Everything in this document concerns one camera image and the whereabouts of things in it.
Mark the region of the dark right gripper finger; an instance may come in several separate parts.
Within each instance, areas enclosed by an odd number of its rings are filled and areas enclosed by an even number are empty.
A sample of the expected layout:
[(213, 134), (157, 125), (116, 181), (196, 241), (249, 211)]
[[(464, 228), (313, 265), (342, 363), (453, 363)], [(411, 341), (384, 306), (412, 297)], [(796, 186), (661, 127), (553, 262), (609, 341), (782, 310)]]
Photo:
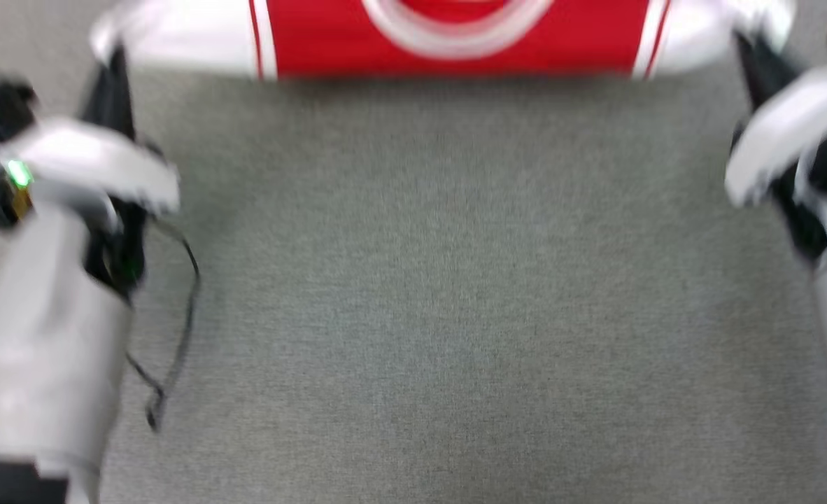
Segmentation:
[(761, 32), (736, 31), (733, 39), (750, 111), (756, 113), (800, 77), (800, 64), (776, 50)]

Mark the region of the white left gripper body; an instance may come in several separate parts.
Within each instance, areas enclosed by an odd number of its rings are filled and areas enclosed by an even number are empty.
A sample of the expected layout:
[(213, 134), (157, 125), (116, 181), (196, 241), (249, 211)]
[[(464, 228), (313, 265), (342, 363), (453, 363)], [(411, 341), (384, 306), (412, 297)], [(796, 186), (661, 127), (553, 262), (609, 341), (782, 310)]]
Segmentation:
[(12, 232), (45, 200), (88, 226), (88, 274), (131, 295), (145, 274), (147, 224), (180, 210), (181, 178), (153, 144), (55, 117), (0, 141), (0, 232)]

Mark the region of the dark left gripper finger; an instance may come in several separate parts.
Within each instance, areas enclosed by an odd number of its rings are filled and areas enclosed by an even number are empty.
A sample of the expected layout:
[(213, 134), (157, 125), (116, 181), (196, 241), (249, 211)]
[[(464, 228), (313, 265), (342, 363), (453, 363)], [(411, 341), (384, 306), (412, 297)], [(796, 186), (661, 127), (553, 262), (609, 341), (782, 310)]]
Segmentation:
[(80, 120), (136, 140), (125, 48), (114, 48), (113, 53), (97, 65), (96, 76), (80, 110)]

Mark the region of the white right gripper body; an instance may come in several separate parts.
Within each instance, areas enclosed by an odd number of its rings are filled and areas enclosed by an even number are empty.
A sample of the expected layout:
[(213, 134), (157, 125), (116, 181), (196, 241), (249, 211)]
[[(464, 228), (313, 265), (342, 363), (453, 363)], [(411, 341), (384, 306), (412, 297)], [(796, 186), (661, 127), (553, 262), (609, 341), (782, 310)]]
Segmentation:
[(800, 255), (827, 266), (827, 66), (755, 110), (731, 149), (724, 188), (734, 207), (774, 201)]

